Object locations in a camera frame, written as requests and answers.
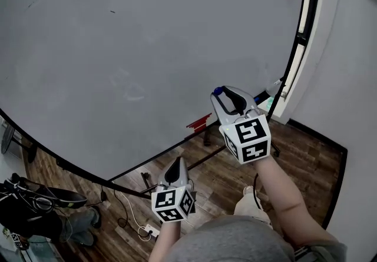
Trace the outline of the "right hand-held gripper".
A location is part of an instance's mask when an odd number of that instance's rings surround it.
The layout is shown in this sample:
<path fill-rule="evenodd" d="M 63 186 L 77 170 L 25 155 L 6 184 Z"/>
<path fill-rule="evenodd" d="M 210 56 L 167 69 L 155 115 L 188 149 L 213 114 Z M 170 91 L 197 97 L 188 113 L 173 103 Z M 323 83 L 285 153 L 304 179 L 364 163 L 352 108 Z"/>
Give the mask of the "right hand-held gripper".
<path fill-rule="evenodd" d="M 240 164 L 247 164 L 270 155 L 271 133 L 264 114 L 247 115 L 236 120 L 239 114 L 258 114 L 254 98 L 239 88 L 223 86 L 223 93 L 232 102 L 233 110 L 225 107 L 221 99 L 211 93 L 210 99 L 221 124 L 219 128 L 225 145 Z"/>

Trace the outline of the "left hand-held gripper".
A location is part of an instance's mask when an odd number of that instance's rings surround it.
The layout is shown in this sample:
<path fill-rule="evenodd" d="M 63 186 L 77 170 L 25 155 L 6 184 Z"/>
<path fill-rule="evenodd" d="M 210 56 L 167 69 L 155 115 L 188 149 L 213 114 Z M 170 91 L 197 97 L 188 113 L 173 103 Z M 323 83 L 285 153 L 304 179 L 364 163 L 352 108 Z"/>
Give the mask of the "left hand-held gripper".
<path fill-rule="evenodd" d="M 162 223 L 185 221 L 195 213 L 195 192 L 183 157 L 172 160 L 160 173 L 151 193 L 151 209 Z"/>

